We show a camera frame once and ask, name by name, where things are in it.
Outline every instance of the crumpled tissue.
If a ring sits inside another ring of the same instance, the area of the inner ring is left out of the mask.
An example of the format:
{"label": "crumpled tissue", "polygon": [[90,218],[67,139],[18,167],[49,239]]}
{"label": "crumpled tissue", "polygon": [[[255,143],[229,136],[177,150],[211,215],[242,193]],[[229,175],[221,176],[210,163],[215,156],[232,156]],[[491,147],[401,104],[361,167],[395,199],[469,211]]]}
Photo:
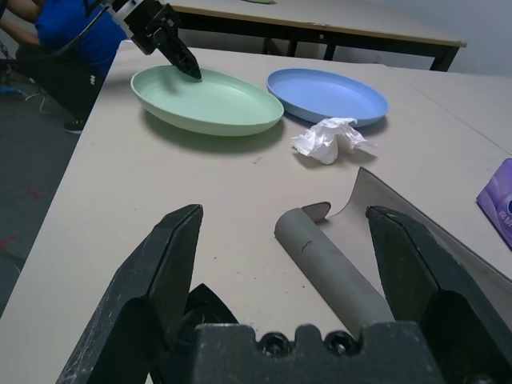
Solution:
{"label": "crumpled tissue", "polygon": [[359,132],[349,126],[358,122],[355,118],[324,118],[312,126],[306,134],[291,138],[292,146],[305,156],[316,158],[324,164],[332,164],[338,158],[338,144],[352,154],[361,145],[376,147]]}

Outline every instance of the blue shirt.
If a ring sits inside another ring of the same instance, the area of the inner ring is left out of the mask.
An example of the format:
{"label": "blue shirt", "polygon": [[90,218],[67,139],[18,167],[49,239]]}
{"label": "blue shirt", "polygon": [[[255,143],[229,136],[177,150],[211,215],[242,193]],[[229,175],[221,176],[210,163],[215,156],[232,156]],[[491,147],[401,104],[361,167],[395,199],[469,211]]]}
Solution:
{"label": "blue shirt", "polygon": [[[100,10],[99,6],[87,19],[82,0],[46,0],[35,23],[40,43],[50,51],[62,48],[80,34]],[[121,27],[105,13],[68,55],[87,63],[105,77],[119,43],[125,38]]]}

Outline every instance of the purple box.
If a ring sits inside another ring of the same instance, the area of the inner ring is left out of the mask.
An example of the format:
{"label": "purple box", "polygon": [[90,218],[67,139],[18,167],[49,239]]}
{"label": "purple box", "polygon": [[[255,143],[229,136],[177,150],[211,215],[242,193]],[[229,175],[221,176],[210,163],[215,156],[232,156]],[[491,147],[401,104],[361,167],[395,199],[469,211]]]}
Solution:
{"label": "purple box", "polygon": [[512,158],[500,165],[477,203],[512,249]]}

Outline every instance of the bolt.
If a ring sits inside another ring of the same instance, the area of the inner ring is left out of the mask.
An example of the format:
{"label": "bolt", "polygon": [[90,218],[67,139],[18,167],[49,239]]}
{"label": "bolt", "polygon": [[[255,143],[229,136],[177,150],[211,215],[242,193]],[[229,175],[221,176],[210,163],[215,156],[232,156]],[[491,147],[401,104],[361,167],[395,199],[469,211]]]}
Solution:
{"label": "bolt", "polygon": [[324,346],[336,356],[352,356],[357,352],[357,345],[347,332],[336,330],[327,335],[326,340],[323,342]]}
{"label": "bolt", "polygon": [[262,337],[259,347],[266,356],[280,358],[291,351],[291,344],[284,334],[270,332]]}

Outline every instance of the gray tube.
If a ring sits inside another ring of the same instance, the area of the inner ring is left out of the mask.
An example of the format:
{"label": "gray tube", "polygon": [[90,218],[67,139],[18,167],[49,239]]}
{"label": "gray tube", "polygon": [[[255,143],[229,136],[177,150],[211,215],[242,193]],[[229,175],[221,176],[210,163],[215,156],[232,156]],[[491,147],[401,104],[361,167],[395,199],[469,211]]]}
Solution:
{"label": "gray tube", "polygon": [[394,321],[386,300],[300,208],[284,213],[274,234],[353,336]]}

